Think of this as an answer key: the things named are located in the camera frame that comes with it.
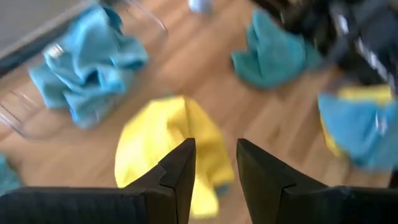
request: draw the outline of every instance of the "hardwood floor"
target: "hardwood floor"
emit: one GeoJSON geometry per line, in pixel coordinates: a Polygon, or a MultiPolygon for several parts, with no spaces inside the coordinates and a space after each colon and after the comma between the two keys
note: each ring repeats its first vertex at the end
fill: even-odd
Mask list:
{"type": "MultiPolygon", "coordinates": [[[[292,83],[260,91],[243,83],[233,72],[230,53],[245,49],[246,24],[256,7],[248,0],[216,0],[214,13],[190,12],[186,0],[142,0],[169,30],[169,38],[154,63],[142,74],[133,93],[97,128],[83,131],[71,124],[45,140],[26,140],[7,127],[0,128],[5,153],[27,185],[116,186],[114,153],[123,124],[148,100],[167,93],[193,97],[220,126],[228,154],[236,167],[237,138],[247,138],[292,167],[328,185],[385,187],[389,174],[366,174],[326,148],[317,110],[319,91],[338,70],[306,73],[292,83]]],[[[121,9],[126,29],[135,19],[121,9]]],[[[36,91],[23,68],[1,80],[5,89],[17,86],[36,91]]],[[[67,118],[50,119],[40,110],[27,123],[34,130],[60,126],[67,118]]],[[[192,223],[250,223],[238,177],[220,198],[219,217],[192,223]]]]}

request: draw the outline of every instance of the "blue towel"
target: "blue towel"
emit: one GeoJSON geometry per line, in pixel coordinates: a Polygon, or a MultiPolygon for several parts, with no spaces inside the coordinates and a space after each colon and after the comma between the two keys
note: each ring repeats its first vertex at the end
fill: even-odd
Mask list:
{"type": "Polygon", "coordinates": [[[348,101],[320,94],[318,107],[329,134],[358,166],[389,170],[398,166],[397,102],[348,101]]]}
{"type": "Polygon", "coordinates": [[[20,186],[17,174],[8,166],[6,158],[0,155],[0,195],[20,186]]]}
{"type": "Polygon", "coordinates": [[[246,32],[248,51],[235,51],[236,74],[257,88],[274,88],[298,77],[321,56],[302,37],[281,30],[261,10],[255,10],[246,32]]]}
{"type": "Polygon", "coordinates": [[[96,4],[44,53],[45,62],[29,72],[48,108],[68,108],[81,128],[98,124],[111,111],[116,95],[128,91],[149,59],[121,26],[116,12],[96,4]]]}

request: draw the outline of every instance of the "crumpled cloth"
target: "crumpled cloth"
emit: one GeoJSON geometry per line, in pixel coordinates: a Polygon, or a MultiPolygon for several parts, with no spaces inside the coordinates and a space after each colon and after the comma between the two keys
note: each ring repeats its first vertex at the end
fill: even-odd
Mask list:
{"type": "Polygon", "coordinates": [[[0,195],[20,186],[18,175],[8,166],[6,158],[0,155],[0,195]]]}
{"type": "Polygon", "coordinates": [[[367,170],[398,166],[398,107],[388,86],[344,87],[319,94],[326,145],[367,170]]]}
{"type": "Polygon", "coordinates": [[[274,88],[321,62],[303,37],[280,29],[262,10],[255,10],[246,31],[247,51],[232,52],[238,77],[257,88],[274,88]]]}
{"type": "Polygon", "coordinates": [[[112,8],[95,4],[44,52],[45,62],[29,73],[48,108],[68,108],[81,128],[98,124],[111,111],[116,95],[127,92],[149,59],[121,26],[112,8]]]}
{"type": "Polygon", "coordinates": [[[191,215],[214,217],[219,210],[216,190],[225,192],[234,171],[221,131],[187,97],[151,101],[125,125],[116,151],[116,183],[120,188],[129,185],[186,138],[195,138],[197,149],[191,215]]]}

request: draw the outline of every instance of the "yellow towel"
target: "yellow towel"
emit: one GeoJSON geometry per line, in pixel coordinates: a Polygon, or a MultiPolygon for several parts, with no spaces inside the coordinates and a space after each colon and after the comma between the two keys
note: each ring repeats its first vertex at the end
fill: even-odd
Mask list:
{"type": "Polygon", "coordinates": [[[234,180],[233,168],[221,131],[187,97],[151,101],[125,125],[116,151],[114,174],[118,187],[144,175],[186,138],[195,138],[197,144],[191,214],[194,218],[217,215],[214,189],[234,180]]]}
{"type": "MultiPolygon", "coordinates": [[[[375,86],[348,86],[338,90],[337,97],[350,101],[375,101],[380,105],[385,105],[394,99],[391,89],[388,85],[375,86]]],[[[329,135],[325,124],[322,121],[323,135],[325,136],[326,146],[338,157],[345,156],[343,150],[339,148],[332,136],[329,135]]]]}

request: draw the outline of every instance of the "teal cloth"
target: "teal cloth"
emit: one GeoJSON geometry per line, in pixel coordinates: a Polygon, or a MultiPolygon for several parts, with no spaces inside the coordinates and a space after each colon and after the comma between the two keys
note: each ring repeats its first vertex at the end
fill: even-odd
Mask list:
{"type": "Polygon", "coordinates": [[[329,134],[356,165],[369,170],[398,166],[396,101],[379,106],[322,93],[318,107],[329,134]]]}
{"type": "Polygon", "coordinates": [[[20,186],[18,175],[8,166],[6,158],[0,155],[0,195],[20,186]]]}
{"type": "Polygon", "coordinates": [[[136,71],[148,62],[144,46],[121,32],[122,20],[110,7],[95,4],[72,23],[45,62],[30,77],[48,108],[68,108],[81,128],[98,124],[127,92],[136,71]]]}
{"type": "Polygon", "coordinates": [[[246,32],[247,51],[235,51],[236,74],[257,88],[274,88],[321,62],[320,54],[300,36],[281,30],[266,12],[255,10],[246,32]]]}

